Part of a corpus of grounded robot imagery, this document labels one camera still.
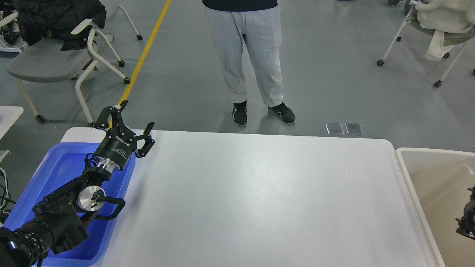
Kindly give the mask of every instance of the black jacket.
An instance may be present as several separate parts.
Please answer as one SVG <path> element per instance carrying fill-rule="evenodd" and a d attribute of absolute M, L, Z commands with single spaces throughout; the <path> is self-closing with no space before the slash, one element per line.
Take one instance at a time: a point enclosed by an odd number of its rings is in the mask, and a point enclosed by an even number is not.
<path fill-rule="evenodd" d="M 274 8 L 277 0 L 203 0 L 203 4 L 213 10 L 244 12 Z"/>
<path fill-rule="evenodd" d="M 99 28 L 105 25 L 105 7 L 99 0 L 14 0 L 21 37 L 29 45 L 41 40 L 48 30 L 53 38 L 65 41 L 61 50 L 85 48 L 89 29 L 78 35 L 71 31 L 84 19 Z"/>

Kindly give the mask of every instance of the black shirt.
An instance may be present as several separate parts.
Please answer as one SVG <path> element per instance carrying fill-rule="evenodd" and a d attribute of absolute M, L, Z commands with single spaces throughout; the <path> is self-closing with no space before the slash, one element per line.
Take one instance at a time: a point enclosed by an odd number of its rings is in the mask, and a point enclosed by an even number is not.
<path fill-rule="evenodd" d="M 203 5 L 213 10 L 244 12 L 274 8 L 277 0 L 203 0 Z"/>

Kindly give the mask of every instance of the blue bin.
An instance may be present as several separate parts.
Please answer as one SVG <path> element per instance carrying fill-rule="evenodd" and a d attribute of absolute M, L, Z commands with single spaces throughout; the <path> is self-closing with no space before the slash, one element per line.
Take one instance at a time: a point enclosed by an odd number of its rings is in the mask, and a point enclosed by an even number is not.
<path fill-rule="evenodd" d="M 93 153 L 98 143 L 64 142 L 49 149 L 35 174 L 15 204 L 3 227 L 17 229 L 34 218 L 31 208 L 43 197 L 81 175 L 86 154 Z M 121 172 L 114 171 L 110 181 L 102 184 L 107 196 L 123 198 L 135 166 L 135 155 Z M 110 215 L 115 205 L 106 203 L 100 215 Z M 89 238 L 70 251 L 57 255 L 52 252 L 43 261 L 48 267 L 88 267 L 93 265 L 104 253 L 114 228 L 115 221 L 94 220 L 88 227 Z"/>

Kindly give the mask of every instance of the shoe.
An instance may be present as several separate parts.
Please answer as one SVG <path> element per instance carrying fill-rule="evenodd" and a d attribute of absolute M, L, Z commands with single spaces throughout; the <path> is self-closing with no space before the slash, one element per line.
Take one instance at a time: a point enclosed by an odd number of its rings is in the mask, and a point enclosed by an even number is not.
<path fill-rule="evenodd" d="M 233 120 L 237 126 L 246 126 L 247 124 L 247 100 L 242 103 L 234 103 Z"/>
<path fill-rule="evenodd" d="M 395 5 L 401 3 L 402 0 L 388 0 L 388 6 L 394 7 Z"/>
<path fill-rule="evenodd" d="M 288 106 L 282 102 L 280 105 L 271 107 L 279 117 L 284 121 L 286 124 L 293 124 L 295 122 L 295 114 Z"/>

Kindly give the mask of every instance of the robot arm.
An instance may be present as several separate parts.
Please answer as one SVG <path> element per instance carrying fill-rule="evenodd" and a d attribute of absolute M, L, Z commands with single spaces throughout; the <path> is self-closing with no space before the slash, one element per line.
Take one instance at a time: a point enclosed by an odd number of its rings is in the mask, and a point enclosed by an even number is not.
<path fill-rule="evenodd" d="M 20 228 L 0 228 L 2 267 L 30 267 L 35 263 L 40 267 L 50 250 L 62 253 L 86 240 L 86 228 L 92 220 L 110 220 L 120 213 L 125 201 L 107 197 L 101 185 L 110 180 L 113 170 L 124 168 L 132 153 L 144 157 L 155 143 L 150 133 L 154 123 L 149 123 L 140 136 L 124 125 L 121 112 L 127 103 L 125 100 L 120 106 L 102 110 L 95 128 L 108 128 L 109 116 L 112 127 L 92 157 L 91 153 L 86 156 L 81 175 L 45 196 L 33 207 L 35 217 Z M 145 140 L 141 149 L 137 149 L 138 140 Z M 118 206 L 109 216 L 98 215 L 105 202 Z"/>
<path fill-rule="evenodd" d="M 465 205 L 464 215 L 458 221 L 457 233 L 475 239 L 475 187 L 468 188 L 472 192 L 470 201 Z"/>

